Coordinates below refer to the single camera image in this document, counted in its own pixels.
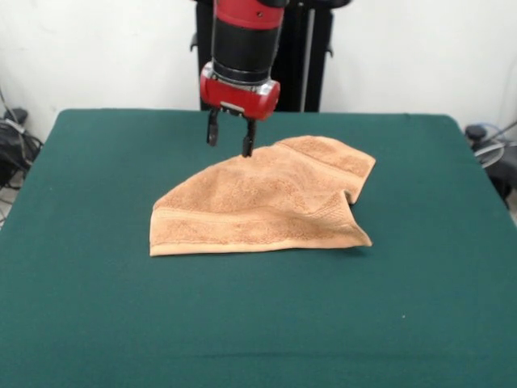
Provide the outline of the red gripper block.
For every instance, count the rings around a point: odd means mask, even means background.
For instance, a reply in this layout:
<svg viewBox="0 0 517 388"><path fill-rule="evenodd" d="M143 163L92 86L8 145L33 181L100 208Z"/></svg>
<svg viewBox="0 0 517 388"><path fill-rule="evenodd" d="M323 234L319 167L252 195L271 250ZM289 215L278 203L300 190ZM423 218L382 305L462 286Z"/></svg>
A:
<svg viewBox="0 0 517 388"><path fill-rule="evenodd" d="M209 61L200 72L200 97L211 109L208 114L206 142L216 146L218 110L226 110L245 118L247 132L243 138L242 156L251 157L257 129L256 120L266 120L274 112L280 97L280 84L272 79L257 86L231 83L219 77Z"/></svg>

